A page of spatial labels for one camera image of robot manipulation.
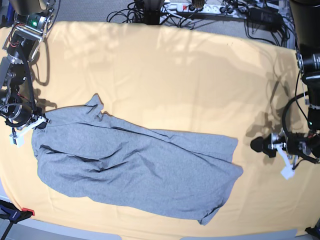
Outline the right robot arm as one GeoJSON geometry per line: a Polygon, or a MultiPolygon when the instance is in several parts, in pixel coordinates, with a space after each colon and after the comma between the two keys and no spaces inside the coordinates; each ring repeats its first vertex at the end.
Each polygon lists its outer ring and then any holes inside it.
{"type": "Polygon", "coordinates": [[[11,0],[0,26],[10,27],[0,62],[0,115],[12,130],[14,144],[27,131],[48,123],[37,107],[30,68],[40,43],[54,26],[59,0],[11,0]]]}

